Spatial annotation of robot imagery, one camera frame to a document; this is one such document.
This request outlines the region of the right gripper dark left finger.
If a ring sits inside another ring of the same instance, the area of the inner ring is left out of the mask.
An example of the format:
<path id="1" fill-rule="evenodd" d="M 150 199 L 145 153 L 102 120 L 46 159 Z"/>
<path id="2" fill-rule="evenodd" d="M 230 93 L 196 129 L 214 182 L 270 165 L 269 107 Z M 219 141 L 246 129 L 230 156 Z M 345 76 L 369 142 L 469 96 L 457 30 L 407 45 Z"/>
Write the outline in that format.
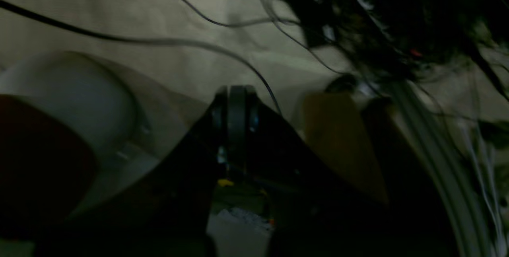
<path id="1" fill-rule="evenodd" d="M 206 234 L 221 166 L 227 87 L 147 175 L 36 243 L 37 257 L 215 257 Z"/>

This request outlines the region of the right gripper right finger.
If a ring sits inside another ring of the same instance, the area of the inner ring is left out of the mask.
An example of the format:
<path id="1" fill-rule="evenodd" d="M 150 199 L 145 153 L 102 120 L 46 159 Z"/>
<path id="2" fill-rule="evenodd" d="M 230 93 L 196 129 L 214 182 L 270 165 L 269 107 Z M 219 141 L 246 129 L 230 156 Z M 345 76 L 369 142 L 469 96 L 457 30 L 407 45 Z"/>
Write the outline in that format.
<path id="1" fill-rule="evenodd" d="M 272 256 L 458 255 L 438 191 L 392 120 L 391 105 L 389 99 L 357 105 L 384 177 L 389 196 L 384 206 L 339 178 L 305 136 L 301 139 L 280 115 L 257 104 L 255 132 L 247 137 L 247 171 L 275 207 Z"/>

